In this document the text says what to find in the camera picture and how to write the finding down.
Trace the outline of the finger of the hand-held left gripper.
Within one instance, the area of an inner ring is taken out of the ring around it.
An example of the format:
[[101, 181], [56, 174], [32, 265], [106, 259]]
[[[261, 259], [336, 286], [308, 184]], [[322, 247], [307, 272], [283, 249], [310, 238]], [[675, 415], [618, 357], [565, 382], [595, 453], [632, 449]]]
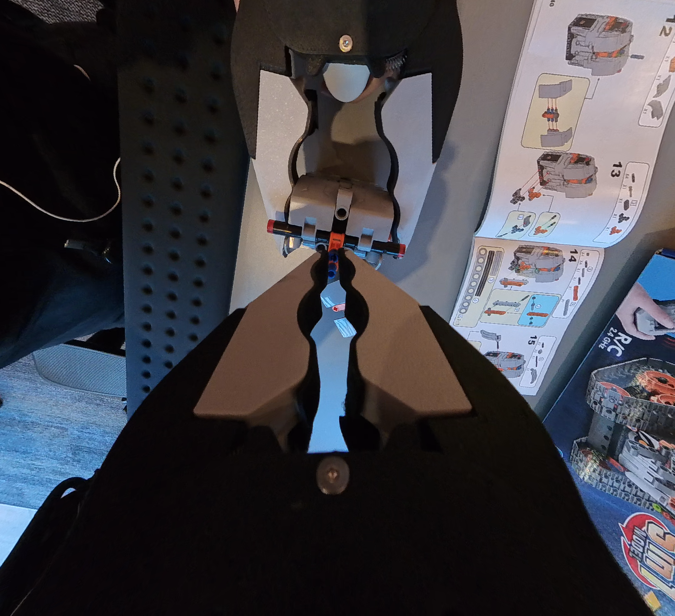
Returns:
[[289, 162], [307, 128], [307, 99], [287, 76], [260, 71], [256, 156], [252, 160], [268, 219], [284, 219]]
[[398, 205], [398, 240], [406, 245], [435, 170], [432, 128], [432, 74], [400, 80], [384, 98], [378, 132], [390, 149], [387, 185]]

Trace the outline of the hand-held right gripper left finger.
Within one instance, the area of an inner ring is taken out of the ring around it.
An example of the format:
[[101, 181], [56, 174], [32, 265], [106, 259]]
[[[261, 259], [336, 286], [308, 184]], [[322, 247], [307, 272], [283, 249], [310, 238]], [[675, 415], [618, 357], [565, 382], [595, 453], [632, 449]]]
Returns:
[[320, 379], [311, 332], [323, 309], [315, 253], [246, 308], [194, 413], [268, 426], [283, 448], [307, 450]]

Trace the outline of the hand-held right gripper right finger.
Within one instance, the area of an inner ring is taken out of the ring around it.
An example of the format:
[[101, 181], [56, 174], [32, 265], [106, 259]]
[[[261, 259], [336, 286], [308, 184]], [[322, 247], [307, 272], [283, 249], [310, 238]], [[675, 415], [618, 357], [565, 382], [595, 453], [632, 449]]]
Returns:
[[378, 450], [401, 424], [466, 416], [471, 404], [420, 304], [351, 251], [341, 250], [350, 343], [345, 414], [349, 450]]

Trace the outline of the grey toy robot assembly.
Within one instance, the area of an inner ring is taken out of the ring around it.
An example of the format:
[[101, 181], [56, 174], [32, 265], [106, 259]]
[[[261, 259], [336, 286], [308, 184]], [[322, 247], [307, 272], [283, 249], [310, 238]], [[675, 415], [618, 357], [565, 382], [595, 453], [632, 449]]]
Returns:
[[347, 248], [358, 257], [403, 257], [406, 247], [392, 233], [394, 207], [379, 186], [333, 176], [302, 175], [296, 182], [284, 220], [270, 219], [269, 233], [283, 238], [287, 256], [304, 246], [324, 251]]

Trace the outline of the open instruction booklet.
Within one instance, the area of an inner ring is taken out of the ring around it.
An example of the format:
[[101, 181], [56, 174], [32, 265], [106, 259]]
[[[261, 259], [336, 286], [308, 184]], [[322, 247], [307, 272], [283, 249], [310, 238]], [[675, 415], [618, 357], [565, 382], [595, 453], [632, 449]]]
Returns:
[[636, 222], [674, 101], [674, 0], [535, 0], [451, 325], [535, 395]]

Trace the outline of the person's grey shoe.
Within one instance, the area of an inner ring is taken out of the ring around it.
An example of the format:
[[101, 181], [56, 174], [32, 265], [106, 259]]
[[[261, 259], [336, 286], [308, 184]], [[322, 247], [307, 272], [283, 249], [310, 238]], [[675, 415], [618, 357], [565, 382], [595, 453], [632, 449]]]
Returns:
[[116, 397], [126, 394], [124, 356], [62, 343], [33, 352], [40, 375], [56, 384]]

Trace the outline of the blue robot kit box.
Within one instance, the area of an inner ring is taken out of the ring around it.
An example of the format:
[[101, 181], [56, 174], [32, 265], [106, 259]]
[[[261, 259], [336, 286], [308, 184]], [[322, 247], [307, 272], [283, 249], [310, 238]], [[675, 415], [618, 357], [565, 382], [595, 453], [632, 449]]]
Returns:
[[605, 544], [674, 614], [674, 251], [657, 252], [545, 418]]

